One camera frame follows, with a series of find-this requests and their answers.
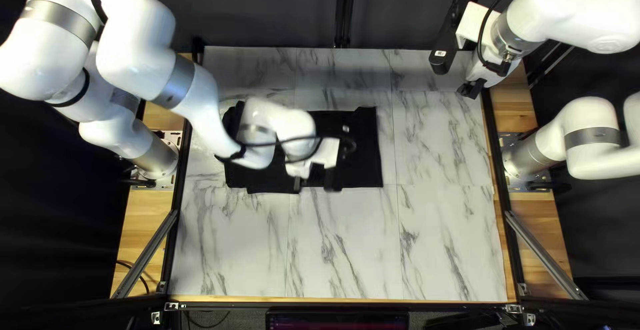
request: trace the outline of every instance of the table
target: table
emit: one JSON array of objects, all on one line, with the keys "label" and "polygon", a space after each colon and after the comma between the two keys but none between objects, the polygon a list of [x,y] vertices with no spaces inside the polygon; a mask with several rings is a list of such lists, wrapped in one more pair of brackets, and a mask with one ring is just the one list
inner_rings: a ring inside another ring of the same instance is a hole
[{"label": "table", "polygon": [[[524,81],[524,69],[519,68],[512,76],[503,81],[499,86],[496,86],[492,89],[493,93],[493,101],[495,106],[495,114],[497,118],[497,123],[500,131],[524,131],[535,127],[535,118],[534,113],[532,111],[531,98],[528,96],[528,90],[526,89],[526,84]],[[162,111],[157,111],[153,107],[150,108],[151,112],[147,112],[147,114],[156,112],[157,114],[162,113]],[[170,118],[170,116],[155,116],[147,117],[145,116],[145,122],[153,123],[153,121],[159,121],[159,118]],[[123,233],[123,242],[125,245],[123,247],[121,245],[121,259],[124,260],[134,260],[136,257],[136,246],[138,247],[138,253],[141,248],[146,244],[142,239],[144,238],[143,233],[146,229],[141,228],[140,225],[135,224],[135,219],[142,219],[146,217],[146,219],[142,222],[149,224],[149,227],[153,226],[149,222],[150,217],[156,216],[157,223],[161,221],[163,218],[163,211],[159,208],[162,206],[163,202],[160,197],[166,195],[155,195],[160,194],[159,192],[145,192],[145,195],[138,195],[137,193],[141,192],[132,192],[132,197],[130,198],[130,208],[127,211],[127,219],[125,220],[125,230]],[[559,222],[557,221],[557,215],[555,210],[555,205],[552,200],[552,195],[550,194],[531,194],[531,195],[518,195],[512,197],[512,204],[514,210],[521,215],[532,232],[538,236],[539,240],[547,247],[548,250],[551,250],[552,255],[556,258],[556,260],[564,265],[564,268],[568,270],[568,262],[566,260],[566,252],[564,250],[564,243],[561,238],[561,231],[559,228]],[[166,201],[164,203],[166,210],[170,205],[170,201]],[[498,221],[499,229],[501,229],[501,221]],[[148,237],[150,237],[153,230],[148,230]],[[136,245],[135,238],[139,238],[138,243]],[[510,271],[509,271],[509,263],[508,256],[504,251],[504,235],[502,231],[500,232],[500,240],[502,243],[503,249],[503,259],[505,266],[505,273],[507,276],[507,294],[508,300],[513,300],[515,298],[515,292],[513,291],[513,284],[510,282]],[[522,252],[522,260],[524,265],[524,273],[527,284],[532,290],[534,295],[561,295],[555,289],[553,281],[546,275],[546,271],[541,265],[536,264],[530,256],[530,252],[523,250]],[[148,267],[147,272],[153,271],[153,268]],[[149,273],[151,277],[158,278],[158,274],[152,275]],[[180,301],[241,301],[244,297],[212,297],[212,296],[204,296],[204,295],[176,295],[174,296],[176,300]],[[286,301],[295,301],[295,298],[264,298],[265,301],[284,301],[279,299],[285,299]],[[303,298],[299,299],[300,301],[313,301],[316,299]],[[322,299],[322,301],[344,301],[342,299]]]}]

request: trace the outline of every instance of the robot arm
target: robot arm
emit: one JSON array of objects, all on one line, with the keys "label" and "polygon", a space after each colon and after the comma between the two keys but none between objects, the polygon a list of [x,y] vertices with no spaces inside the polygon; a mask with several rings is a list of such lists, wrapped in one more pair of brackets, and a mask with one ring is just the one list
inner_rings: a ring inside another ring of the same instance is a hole
[{"label": "robot arm", "polygon": [[[461,47],[476,41],[487,8],[469,2],[456,36]],[[486,19],[478,50],[492,63],[510,63],[548,39],[612,54],[640,42],[640,0],[514,0],[502,14],[492,11]],[[474,53],[462,86],[463,94],[477,84],[491,87],[504,77],[486,68]],[[530,181],[534,174],[560,161],[578,179],[611,179],[640,174],[640,93],[624,105],[630,146],[620,148],[618,121],[613,106],[598,97],[578,98],[556,118],[503,153],[506,172]]]},{"label": "robot arm", "polygon": [[613,179],[640,174],[640,92],[624,104],[629,146],[620,147],[613,105],[600,97],[569,102],[556,118],[502,156],[509,175],[532,180],[543,169],[566,160],[577,179]]},{"label": "robot arm", "polygon": [[[468,3],[456,30],[460,48],[466,40],[477,42],[487,10]],[[507,64],[507,71],[486,68],[475,52],[461,92],[468,95],[476,82],[479,88],[497,84],[548,39],[599,54],[628,50],[640,42],[640,0],[513,0],[502,14],[488,16],[479,49],[486,61]]]},{"label": "robot arm", "polygon": [[[175,19],[157,0],[100,0],[108,21],[100,38],[97,65],[115,86],[161,105],[187,118],[212,152],[241,166],[263,169],[274,146],[244,148],[228,136],[220,120],[218,87],[199,64],[169,49]],[[271,143],[293,137],[314,136],[315,124],[306,111],[287,109],[252,99],[243,113],[243,143]],[[311,153],[315,139],[287,143],[293,156]]]},{"label": "robot arm", "polygon": [[[212,75],[169,48],[175,19],[157,0],[28,0],[0,47],[0,87],[31,100],[63,102],[63,97],[74,90],[77,93],[100,18],[106,23],[95,52],[97,76],[187,118],[212,154],[251,169],[268,166],[275,147],[244,146],[229,137],[221,123],[218,87]],[[124,120],[115,114],[115,107],[110,108],[111,116],[120,122],[109,122],[111,127],[83,125],[81,134],[87,141],[118,152],[131,146],[114,146],[112,142],[121,144],[135,136],[149,139],[144,134],[148,129],[141,129],[141,123]],[[84,113],[94,110],[87,107]],[[317,141],[311,138],[315,123],[306,111],[250,99],[241,127],[238,140],[242,143],[309,137],[287,142],[285,153],[302,158],[316,150]],[[108,137],[108,128],[109,136],[116,132],[117,136]],[[164,158],[163,151],[151,153]]]}]

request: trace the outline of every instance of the silver metal band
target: silver metal band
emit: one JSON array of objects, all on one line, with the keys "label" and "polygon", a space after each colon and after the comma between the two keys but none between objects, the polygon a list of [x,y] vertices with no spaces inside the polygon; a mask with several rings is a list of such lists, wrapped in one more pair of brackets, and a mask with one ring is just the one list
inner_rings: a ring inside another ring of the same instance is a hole
[{"label": "silver metal band", "polygon": [[585,143],[596,142],[620,144],[620,131],[612,127],[588,127],[564,135],[564,148],[567,150]]},{"label": "silver metal band", "polygon": [[162,89],[160,94],[151,100],[151,102],[165,109],[174,108],[187,95],[193,82],[195,71],[196,67],[193,62],[176,54],[175,64],[173,65],[173,71],[171,72],[169,81],[164,85],[164,89]]},{"label": "silver metal band", "polygon": [[261,132],[267,135],[274,135],[274,136],[276,135],[276,132],[274,130],[270,130],[266,127],[262,127],[258,125],[251,125],[249,123],[241,124],[240,127],[238,128],[238,131]]},{"label": "silver metal band", "polygon": [[47,0],[31,0],[27,2],[20,18],[53,23],[73,33],[91,48],[96,32],[92,24],[72,9]]},{"label": "silver metal band", "polygon": [[536,145],[537,134],[536,132],[502,153],[504,170],[510,175],[523,181],[532,180],[534,174],[559,162],[540,152],[538,145]]},{"label": "silver metal band", "polygon": [[514,55],[515,58],[525,56],[544,43],[544,41],[526,41],[513,33],[507,23],[507,11],[501,13],[493,24],[491,28],[491,38],[493,44],[498,48],[498,51],[501,54],[508,52]]}]

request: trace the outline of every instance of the marble surface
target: marble surface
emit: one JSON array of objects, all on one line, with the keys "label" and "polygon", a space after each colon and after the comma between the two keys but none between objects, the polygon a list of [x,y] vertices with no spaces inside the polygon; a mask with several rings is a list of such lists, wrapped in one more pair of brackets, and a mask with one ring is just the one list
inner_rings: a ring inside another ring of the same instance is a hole
[{"label": "marble surface", "polygon": [[453,91],[465,80],[471,52],[459,51],[446,76],[436,75],[429,64],[431,51],[389,50],[391,85],[399,91]]},{"label": "marble surface", "polygon": [[289,213],[287,296],[401,299],[396,187],[305,188]]},{"label": "marble surface", "polygon": [[376,106],[385,186],[248,195],[194,134],[170,292],[505,301],[480,102],[455,94],[461,64],[430,77],[428,54],[207,47],[221,114],[249,96]]}]

